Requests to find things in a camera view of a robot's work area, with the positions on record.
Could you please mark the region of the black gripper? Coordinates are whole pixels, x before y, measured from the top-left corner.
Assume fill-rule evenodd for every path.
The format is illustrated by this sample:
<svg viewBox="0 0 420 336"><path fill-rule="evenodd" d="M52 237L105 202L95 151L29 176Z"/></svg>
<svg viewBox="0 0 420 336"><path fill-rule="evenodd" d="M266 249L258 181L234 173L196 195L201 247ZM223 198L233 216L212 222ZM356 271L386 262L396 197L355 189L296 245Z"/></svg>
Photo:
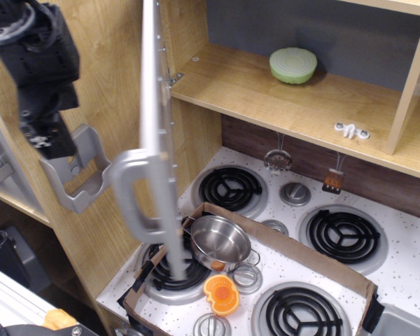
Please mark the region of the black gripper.
<svg viewBox="0 0 420 336"><path fill-rule="evenodd" d="M17 87L19 127L45 159L77 147L59 111L78 107L80 57L58 5L0 3L0 60Z"/></svg>

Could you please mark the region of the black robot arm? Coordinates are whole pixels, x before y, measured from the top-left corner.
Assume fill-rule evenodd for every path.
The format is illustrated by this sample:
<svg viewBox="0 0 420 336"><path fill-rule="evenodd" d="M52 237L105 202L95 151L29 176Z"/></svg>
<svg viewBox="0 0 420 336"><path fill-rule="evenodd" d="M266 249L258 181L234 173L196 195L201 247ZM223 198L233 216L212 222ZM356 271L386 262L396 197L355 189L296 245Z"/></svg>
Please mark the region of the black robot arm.
<svg viewBox="0 0 420 336"><path fill-rule="evenodd" d="M76 154L60 113L78 107L80 55L59 6L0 1L0 60L17 88L19 127L47 159Z"/></svg>

